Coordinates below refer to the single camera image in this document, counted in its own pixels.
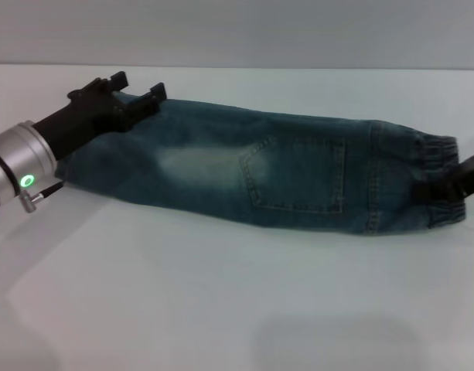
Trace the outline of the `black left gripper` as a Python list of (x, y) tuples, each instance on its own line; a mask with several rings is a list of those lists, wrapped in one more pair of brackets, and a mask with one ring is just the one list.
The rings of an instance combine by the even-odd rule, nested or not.
[(124, 71), (109, 79), (97, 78), (67, 94), (67, 106), (35, 123), (33, 128), (49, 145), (54, 157), (62, 159), (96, 137), (109, 132), (126, 132), (132, 121), (155, 115), (167, 99), (164, 83), (132, 102), (123, 104), (115, 94), (128, 86)]

